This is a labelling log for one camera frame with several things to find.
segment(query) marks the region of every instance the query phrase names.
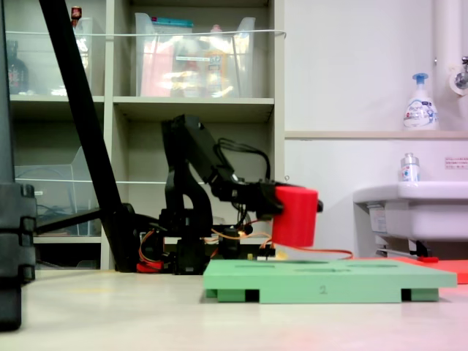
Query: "black stand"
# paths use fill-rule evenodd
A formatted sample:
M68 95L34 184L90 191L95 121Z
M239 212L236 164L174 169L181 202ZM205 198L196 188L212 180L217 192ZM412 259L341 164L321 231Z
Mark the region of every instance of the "black stand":
M21 285L34 280L32 186L15 184L3 0L0 8L0 330L21 325Z
M157 224L156 219L137 215L130 205L121 202L65 1L39 2L67 89L99 208L36 228L34 189L16 184L14 179L4 2L0 0L0 331L17 329L21 324L20 288L34 280L33 233L100 218L116 270L135 272L139 261L138 233Z

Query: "clear plastic container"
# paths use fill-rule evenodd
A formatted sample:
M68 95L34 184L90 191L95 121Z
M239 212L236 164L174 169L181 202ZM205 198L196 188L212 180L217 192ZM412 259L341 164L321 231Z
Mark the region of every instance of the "clear plastic container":
M93 18L81 18L75 29L78 49L93 95L104 94L105 38L87 34L99 33L102 33L102 29ZM11 94L67 95L48 35L7 33L7 41L16 42L17 51L14 56L8 55ZM18 79L18 71L21 79L26 81L12 88L12 79Z
M38 225L98 207L82 148L70 165L15 166L15 177L18 183L34 187ZM101 235L101 224L96 219L43 235Z
M252 97L253 33L162 36L147 14L135 20L137 34L154 34L137 37L137 96ZM238 31L254 23L244 18Z

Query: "floor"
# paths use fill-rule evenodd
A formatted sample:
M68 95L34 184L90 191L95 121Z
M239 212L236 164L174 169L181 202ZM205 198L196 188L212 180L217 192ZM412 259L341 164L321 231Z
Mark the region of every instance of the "floor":
M467 350L468 285L438 303L214 303L201 276L38 271L1 351Z

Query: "blue bottle cap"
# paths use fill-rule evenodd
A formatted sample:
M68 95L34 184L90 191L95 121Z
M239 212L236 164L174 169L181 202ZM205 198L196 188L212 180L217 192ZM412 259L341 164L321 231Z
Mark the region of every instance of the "blue bottle cap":
M416 80L416 84L424 84L424 80L429 78L426 73L416 73L412 76L412 79Z

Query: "black cable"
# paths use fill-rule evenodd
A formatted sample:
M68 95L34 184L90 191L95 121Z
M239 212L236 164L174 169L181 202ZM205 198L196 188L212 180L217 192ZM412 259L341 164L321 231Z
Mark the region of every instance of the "black cable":
M254 148L253 146L237 143L234 140L221 137L218 139L217 148L215 149L215 152L224 164L227 163L227 159L226 156L222 153L222 148L234 152L244 152L247 154L260 155L261 157L263 157L266 163L265 179L269 180L271 178L270 159L268 158L268 155L265 152L261 151L258 148Z

